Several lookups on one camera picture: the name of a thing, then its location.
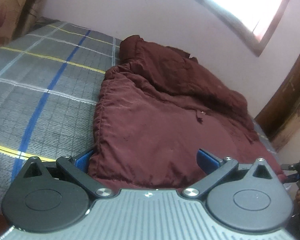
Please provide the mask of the maroon quilted jacket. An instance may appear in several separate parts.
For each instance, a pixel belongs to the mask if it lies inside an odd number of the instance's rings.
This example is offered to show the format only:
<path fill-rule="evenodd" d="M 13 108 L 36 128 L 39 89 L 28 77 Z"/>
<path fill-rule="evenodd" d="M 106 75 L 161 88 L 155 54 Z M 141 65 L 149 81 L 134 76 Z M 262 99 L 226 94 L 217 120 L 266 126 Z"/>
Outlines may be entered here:
<path fill-rule="evenodd" d="M 182 50 L 133 35 L 106 71 L 93 120 L 88 174 L 106 187 L 182 190 L 205 177 L 204 149 L 243 164 L 275 157 L 254 128 L 245 97 Z"/>

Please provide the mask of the grey plaid bed sheet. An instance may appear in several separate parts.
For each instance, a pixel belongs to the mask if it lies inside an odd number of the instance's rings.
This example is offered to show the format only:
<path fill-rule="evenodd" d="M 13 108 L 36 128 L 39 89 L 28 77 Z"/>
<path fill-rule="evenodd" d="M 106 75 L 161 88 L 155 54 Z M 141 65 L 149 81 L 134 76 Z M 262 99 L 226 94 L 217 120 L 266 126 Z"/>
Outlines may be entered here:
<path fill-rule="evenodd" d="M 58 21 L 0 48 L 0 205 L 28 158 L 54 161 L 92 148 L 94 108 L 119 46 Z"/>

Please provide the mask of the wooden framed window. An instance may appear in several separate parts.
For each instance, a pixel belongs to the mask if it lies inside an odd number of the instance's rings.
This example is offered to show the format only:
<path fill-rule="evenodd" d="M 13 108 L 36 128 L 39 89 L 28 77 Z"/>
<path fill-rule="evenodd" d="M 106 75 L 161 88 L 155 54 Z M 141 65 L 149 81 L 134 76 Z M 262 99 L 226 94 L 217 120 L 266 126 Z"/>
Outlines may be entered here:
<path fill-rule="evenodd" d="M 290 0 L 195 0 L 224 22 L 259 57 Z"/>

